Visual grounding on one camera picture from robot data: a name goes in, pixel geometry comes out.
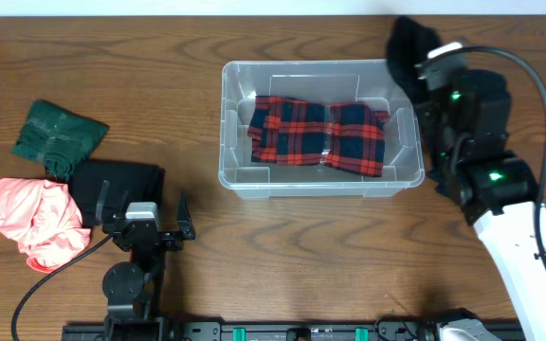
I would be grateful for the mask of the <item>red navy plaid cloth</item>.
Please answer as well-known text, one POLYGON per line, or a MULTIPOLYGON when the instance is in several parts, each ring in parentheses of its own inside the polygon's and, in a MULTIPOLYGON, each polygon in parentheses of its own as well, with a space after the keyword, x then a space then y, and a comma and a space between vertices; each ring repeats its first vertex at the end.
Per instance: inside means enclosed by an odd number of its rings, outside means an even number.
POLYGON ((368 177, 382 175, 390 115, 364 102, 323 105, 274 96, 255 98, 247 136, 251 160, 315 166, 368 177))

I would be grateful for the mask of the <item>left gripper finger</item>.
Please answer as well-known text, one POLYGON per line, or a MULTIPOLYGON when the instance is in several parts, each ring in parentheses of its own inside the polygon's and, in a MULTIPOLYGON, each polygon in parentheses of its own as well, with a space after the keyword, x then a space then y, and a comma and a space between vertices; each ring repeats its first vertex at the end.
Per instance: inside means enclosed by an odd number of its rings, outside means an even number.
POLYGON ((181 190, 178 200, 177 214, 176 214, 177 226, 180 230, 192 230, 192 220, 187 203, 187 195, 185 190, 181 190))
POLYGON ((104 209, 104 204, 106 202, 109 187, 110 187, 109 181, 104 180, 102 182, 102 186, 101 186, 101 189, 100 189, 100 194, 99 194, 98 200, 96 202, 95 218, 96 218, 96 220, 97 220, 97 222, 99 224, 103 223, 102 212, 103 212, 103 209, 104 209))

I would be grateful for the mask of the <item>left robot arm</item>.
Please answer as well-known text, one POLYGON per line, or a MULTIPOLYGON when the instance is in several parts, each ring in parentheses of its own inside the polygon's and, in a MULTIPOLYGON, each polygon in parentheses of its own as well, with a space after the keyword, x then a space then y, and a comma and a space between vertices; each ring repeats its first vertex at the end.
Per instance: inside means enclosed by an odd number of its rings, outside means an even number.
POLYGON ((105 341, 180 340, 177 324, 159 311, 159 298, 166 270, 166 254, 183 249, 183 242, 196 237, 185 191, 180 192, 176 229, 159 228, 159 209, 155 202, 132 202, 122 195, 118 213, 109 220, 103 216, 110 183, 104 181, 96 203, 96 217, 102 231, 130 259, 113 265, 104 275, 102 291, 107 298, 105 341))

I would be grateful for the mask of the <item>black cloth with tape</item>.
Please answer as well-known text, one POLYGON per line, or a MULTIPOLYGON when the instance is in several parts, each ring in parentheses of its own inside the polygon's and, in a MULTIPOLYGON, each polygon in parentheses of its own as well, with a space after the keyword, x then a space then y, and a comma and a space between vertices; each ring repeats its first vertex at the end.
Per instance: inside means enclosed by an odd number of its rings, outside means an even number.
POLYGON ((102 212, 106 222, 132 202, 155 202, 160 206, 164 179, 165 170, 157 165, 92 160, 76 167, 68 185, 82 214, 82 226, 92 228, 99 225, 95 209, 104 180, 110 183, 102 212))

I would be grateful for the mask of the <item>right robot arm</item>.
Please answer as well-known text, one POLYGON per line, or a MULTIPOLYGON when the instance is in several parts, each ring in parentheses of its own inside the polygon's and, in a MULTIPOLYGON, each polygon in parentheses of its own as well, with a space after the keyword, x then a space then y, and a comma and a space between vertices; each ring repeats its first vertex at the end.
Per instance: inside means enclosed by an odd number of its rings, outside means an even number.
POLYGON ((492 71, 434 69, 419 121, 430 177, 497 266, 528 340, 546 340, 546 209, 528 164, 507 150, 512 99, 492 71))

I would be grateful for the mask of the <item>pink cloth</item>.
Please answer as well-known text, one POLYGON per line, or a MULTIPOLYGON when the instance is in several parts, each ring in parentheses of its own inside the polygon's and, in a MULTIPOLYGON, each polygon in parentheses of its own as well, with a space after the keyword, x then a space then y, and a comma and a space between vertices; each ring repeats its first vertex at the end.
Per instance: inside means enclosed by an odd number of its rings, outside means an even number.
POLYGON ((17 242, 27 265, 49 274, 78 256, 91 231, 68 185, 49 180, 0 180, 0 233, 17 242))

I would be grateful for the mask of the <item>dark green cloth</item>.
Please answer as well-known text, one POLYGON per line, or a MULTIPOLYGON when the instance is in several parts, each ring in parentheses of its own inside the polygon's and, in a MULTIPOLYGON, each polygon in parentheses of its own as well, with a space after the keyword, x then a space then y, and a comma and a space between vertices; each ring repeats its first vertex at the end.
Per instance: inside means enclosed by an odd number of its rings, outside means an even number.
POLYGON ((108 131, 109 126, 102 122, 38 99, 32 103, 11 152, 42 164, 48 175, 66 182, 108 131))

